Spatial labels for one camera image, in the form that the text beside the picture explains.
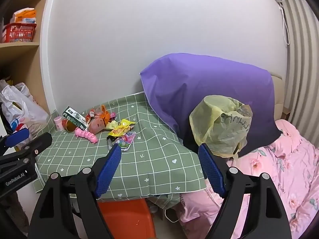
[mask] screw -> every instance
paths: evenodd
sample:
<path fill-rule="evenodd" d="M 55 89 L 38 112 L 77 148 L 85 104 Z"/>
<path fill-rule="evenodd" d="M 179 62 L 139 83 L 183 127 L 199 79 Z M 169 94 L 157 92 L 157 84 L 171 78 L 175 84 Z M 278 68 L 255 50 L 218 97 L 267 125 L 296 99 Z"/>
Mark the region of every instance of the screw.
<path fill-rule="evenodd" d="M 268 179 L 269 179 L 269 174 L 264 172 L 264 173 L 262 174 L 262 177 L 263 177 L 264 179 L 268 180 Z"/>
<path fill-rule="evenodd" d="M 58 176 L 59 175 L 56 172 L 54 172 L 51 174 L 51 179 L 56 179 L 56 178 L 58 178 Z"/>
<path fill-rule="evenodd" d="M 235 168 L 235 167 L 230 167 L 230 168 L 229 168 L 229 171 L 230 171 L 231 173 L 233 173 L 233 174 L 236 174 L 236 173 L 238 172 L 238 169 Z"/>
<path fill-rule="evenodd" d="M 90 168 L 90 167 L 85 167 L 85 168 L 82 170 L 82 172 L 83 172 L 84 174 L 88 174 L 88 173 L 91 172 L 91 168 Z"/>

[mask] white wall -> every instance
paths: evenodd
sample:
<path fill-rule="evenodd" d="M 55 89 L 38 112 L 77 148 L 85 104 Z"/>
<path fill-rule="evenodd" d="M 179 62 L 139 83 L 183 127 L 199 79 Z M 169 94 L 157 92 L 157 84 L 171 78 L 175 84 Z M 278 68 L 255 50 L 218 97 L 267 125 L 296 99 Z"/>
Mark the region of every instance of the white wall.
<path fill-rule="evenodd" d="M 274 0 L 53 0 L 49 15 L 48 67 L 60 113 L 141 91 L 139 72 L 174 52 L 286 76 Z"/>

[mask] candy wrapper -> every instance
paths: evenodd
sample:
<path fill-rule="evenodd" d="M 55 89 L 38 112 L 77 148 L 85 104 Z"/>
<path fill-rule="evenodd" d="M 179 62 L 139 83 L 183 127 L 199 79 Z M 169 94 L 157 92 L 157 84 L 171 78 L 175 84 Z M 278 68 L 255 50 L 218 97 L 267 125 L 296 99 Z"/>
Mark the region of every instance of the candy wrapper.
<path fill-rule="evenodd" d="M 127 151 L 129 150 L 135 136 L 136 136 L 136 132 L 129 131 L 124 136 L 118 137 L 115 140 L 115 144 L 118 144 L 122 151 Z"/>
<path fill-rule="evenodd" d="M 113 129 L 110 133 L 108 133 L 109 136 L 112 137 L 120 137 L 123 136 L 127 131 L 130 131 L 134 128 L 136 122 L 129 121 L 127 119 L 122 119 L 119 126 L 115 129 Z"/>
<path fill-rule="evenodd" d="M 111 113 L 109 122 L 112 122 L 113 120 L 116 120 L 116 113 L 115 112 Z"/>
<path fill-rule="evenodd" d="M 118 126 L 119 126 L 118 123 L 115 120 L 113 120 L 113 121 L 107 123 L 107 125 L 104 129 L 113 130 L 113 129 L 117 128 Z"/>
<path fill-rule="evenodd" d="M 91 118 L 93 118 L 93 117 L 94 117 L 94 115 L 95 115 L 95 113 L 94 113 L 94 109 L 90 109 L 89 114 L 87 114 L 87 115 L 85 116 L 85 120 L 87 121 L 87 124 L 89 124 L 89 123 L 90 123 Z"/>

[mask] pink cup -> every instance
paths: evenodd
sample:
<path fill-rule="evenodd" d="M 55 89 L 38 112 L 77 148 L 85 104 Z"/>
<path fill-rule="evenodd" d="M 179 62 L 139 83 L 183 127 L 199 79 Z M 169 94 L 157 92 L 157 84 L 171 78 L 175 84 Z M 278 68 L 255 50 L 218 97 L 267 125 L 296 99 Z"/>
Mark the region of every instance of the pink cup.
<path fill-rule="evenodd" d="M 63 131 L 62 117 L 58 116 L 54 119 L 57 131 Z"/>

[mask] pink blanket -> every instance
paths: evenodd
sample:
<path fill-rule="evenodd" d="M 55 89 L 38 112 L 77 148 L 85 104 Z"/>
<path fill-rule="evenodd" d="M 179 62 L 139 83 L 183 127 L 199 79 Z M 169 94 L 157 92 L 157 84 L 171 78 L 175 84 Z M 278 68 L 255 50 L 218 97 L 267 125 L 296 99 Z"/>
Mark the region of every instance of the pink blanket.
<path fill-rule="evenodd" d="M 274 143 L 227 164 L 244 174 L 267 172 L 271 176 L 284 204 L 292 239 L 298 239 L 319 207 L 319 150 L 289 122 L 277 120 L 276 125 L 283 134 Z M 205 190 L 181 194 L 177 213 L 188 239 L 205 238 L 223 202 L 208 180 L 206 185 Z M 232 239 L 241 235 L 248 204 L 249 195 L 245 195 Z"/>

